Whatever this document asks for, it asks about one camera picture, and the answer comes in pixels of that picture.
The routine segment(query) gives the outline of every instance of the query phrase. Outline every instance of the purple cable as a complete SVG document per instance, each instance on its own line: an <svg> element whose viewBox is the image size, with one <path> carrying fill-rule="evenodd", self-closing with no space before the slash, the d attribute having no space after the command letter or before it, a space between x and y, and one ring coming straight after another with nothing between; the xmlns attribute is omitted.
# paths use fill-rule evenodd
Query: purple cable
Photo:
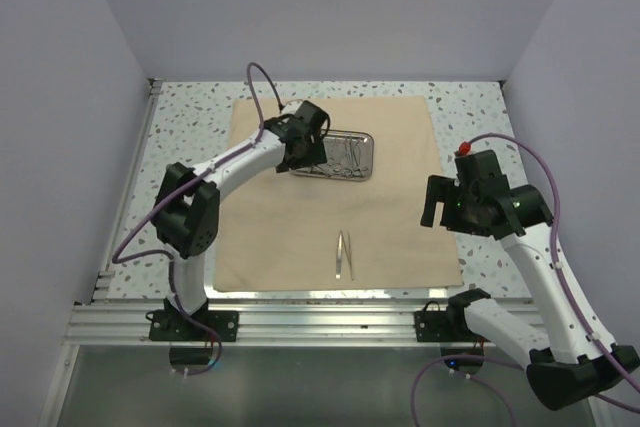
<svg viewBox="0 0 640 427"><path fill-rule="evenodd" d="M273 83L273 80L271 80L271 77L269 77L267 71L264 70L262 66L257 62L249 62L249 64L247 65L247 83L249 84L249 90L251 91L251 96L253 97L253 101L256 104L256 108L258 109L258 117L260 118L260 130L258 131L258 135L256 136L256 142L258 142L260 139L262 139L262 134L264 133L264 116L262 115L262 107L260 107L258 94L256 94L256 89L253 86L253 79L251 78L251 67L255 67L256 69L258 69L260 72L262 72L264 78L267 79L267 82L269 82L269 85L271 86L271 90L273 90L273 93L276 96L276 101L278 102L278 108L280 110L282 110L282 101L280 100L278 89L276 89L276 84Z"/></svg>
<svg viewBox="0 0 640 427"><path fill-rule="evenodd" d="M469 141L469 144L473 144L474 142L477 142L479 140L488 139L492 137L513 142L518 147L526 150L529 154L531 154L531 156L534 159L536 159L536 161L538 162L538 164L540 164L540 167L542 167L542 170L546 174L547 179L549 180L549 185L551 186L551 192L553 194L553 217L554 217L553 223L551 224L549 248L551 250L551 260L553 260L554 263L558 262L560 260L558 256L558 227L560 225L560 193L558 192L558 185L556 184L555 178L551 173L551 169L549 168L547 163L544 161L544 159L537 152L535 152L531 147L508 135L497 134L497 133L482 134L471 139ZM556 275L558 276L558 281L560 282L562 291L564 292L564 295L567 298L567 301L571 305L571 308L573 309L576 316L578 317L580 324L582 325L584 330L587 332L587 335L592 335L594 333L594 330L591 327L591 324L589 324L589 321L587 320L587 318L585 317L584 312L582 312L582 310L580 309L580 305L578 305L578 301L574 297L573 292L571 292L571 288L567 283L567 278L565 277L564 272L562 271L562 269L554 269L554 270L556 272ZM624 369L624 367L620 365L620 362L618 362L617 359L613 355L611 355L611 353L608 351L605 345L599 339L593 339L593 343L595 344L596 347L598 347L598 349L600 350L600 352L602 352L605 358L611 363L613 368L618 371L618 373L631 385L631 387L633 387L638 393L640 393L640 383L638 383L631 376L631 374L629 374L629 372L627 372ZM618 401L615 401L615 402L616 402L615 404L613 404L613 402L611 403L613 405L616 405L617 407L624 408L625 410L628 410L630 412L640 413L640 409L636 407L623 404L622 402L618 402Z"/></svg>
<svg viewBox="0 0 640 427"><path fill-rule="evenodd" d="M264 70L264 68L262 68L259 64L255 63L255 62L249 63L249 65L247 66L247 82L249 83L249 89L251 90L251 94L253 95L253 100L254 100L254 103L256 104L256 110L258 111L258 118L260 120L260 125L258 127L258 134L256 135L256 139L255 139L255 141L258 142L262 138L262 135L264 133L264 115L262 113L262 108L260 107L260 101L258 100L258 97L256 95L255 89L253 87L253 80L251 79L251 67L256 67L258 70L260 70L262 72L262 74L269 81L269 85L271 85L271 88L273 89L273 93L275 94L276 99L278 100L278 105L282 105L282 103L280 101L280 95L278 94L278 91L276 90L275 84L273 83L273 81L271 80L271 78L269 77L267 72ZM220 341L220 336L218 335L218 333L215 330L213 330L210 327L208 327L208 326L206 326L204 324L201 324L200 322L194 320L191 317L191 315L189 315L189 313L186 310L184 310L184 307L182 306L182 303L180 302L180 298L178 297L178 294L177 294L176 288L175 288L175 280L174 280L175 265L174 265L174 257L173 257L173 254L171 252L169 252L167 250L164 250L164 249L152 249L152 250L146 250L144 252L138 252L136 254L131 254L131 255L128 255L126 257L121 257L121 255L122 255L122 252L124 251L124 249L126 249L127 246L131 243L131 241L135 238L135 236L140 233L142 228L151 219L153 219L156 215L158 215L158 213L162 209L167 207L178 196L183 195L189 189L191 189L196 184L198 184L199 182L204 180L208 175L213 173L221 165L225 164L226 162L229 162L231 159L239 156L240 154L242 154L242 153L244 153L244 152L246 152L246 151L248 151L248 150L250 150L252 148L253 148L253 144L252 143L247 143L247 144L243 145L242 147L240 147L238 149L235 149L234 151L232 151L232 152L228 153L227 155L223 156L222 158L218 159L213 164L212 167L210 167L208 169L205 169L200 175L198 175L197 177L191 179L189 182L187 182L184 185L178 187L176 190L174 190L169 195L167 195L164 199L162 199L160 202L158 202L158 204L151 210L151 212L149 212L147 215L145 215L142 218L142 220L140 220L140 222L138 222L138 224L133 229L131 229L129 234L127 234L127 236L120 243L120 245L118 245L118 247L116 247L116 249L115 249L115 251L114 251L114 253L113 253L112 257L111 257L111 262L113 264L122 264L124 262L129 262L131 260L139 259L141 257L146 257L148 255L156 255L156 254L157 255L164 255L169 260L169 290L170 290L171 294L173 295L173 298L175 300L175 304L176 304L176 307L177 307L178 311L180 312L180 314L182 315L182 317L184 317L184 319L186 321L188 321L192 325L194 325L194 326L204 330L205 332L207 332L212 338L211 339L212 343L213 343L213 341L215 341L215 342L218 343L218 346L219 346L215 358L213 358L206 367L204 367L202 369L193 370L193 371L185 370L184 373L186 375L190 375L191 376L191 375L198 375L198 374L203 374L205 372L208 372L209 370L211 370L213 368L213 366L218 362L218 360L220 360L220 356L222 355L222 342Z"/></svg>
<svg viewBox="0 0 640 427"><path fill-rule="evenodd" d="M482 362L489 362L490 364L502 365L503 367L509 367L509 368L512 368L512 369L520 369L520 366L518 364L516 364L515 362L509 362L507 360L502 360L502 359L495 359L495 358L492 358L492 357L485 357L483 355L467 355L467 354L463 354L463 355L445 355L443 357L438 357L437 359L432 360L427 365L425 365L422 369L420 369L420 372L418 372L418 375L416 375L416 378L413 381L413 385L411 386L411 398L410 398L410 402L411 402L411 417L413 418L413 424L416 427L420 427L420 422L418 421L418 412L416 410L416 390L418 388L418 382L420 382L420 379L422 378L424 373L427 370L429 370L431 367L433 367L434 365L436 365L436 364L438 364L440 362L445 362L445 361L448 361L448 360L477 360L477 361L482 361ZM504 396L504 394L502 392L500 392L498 389L493 387L491 384L489 384L485 380L477 379L477 378L475 378L473 376L470 377L469 380L472 380L473 382L476 382L477 384L484 385L489 390L493 391L498 397L500 397L500 400L502 400L504 405L507 407L507 410L509 411L509 418L511 419L511 425L512 426L517 425L516 424L516 415L515 415L515 412L513 411L513 407L511 407L511 405L509 404L509 401L507 400L507 398Z"/></svg>
<svg viewBox="0 0 640 427"><path fill-rule="evenodd" d="M607 397L606 395L602 395L602 394L596 394L595 397L600 400L604 400L605 402L611 405L620 407L622 410L633 412L634 414L640 414L640 408L638 407L633 407L632 405L625 404L623 402L620 402L619 400L612 399L611 397Z"/></svg>

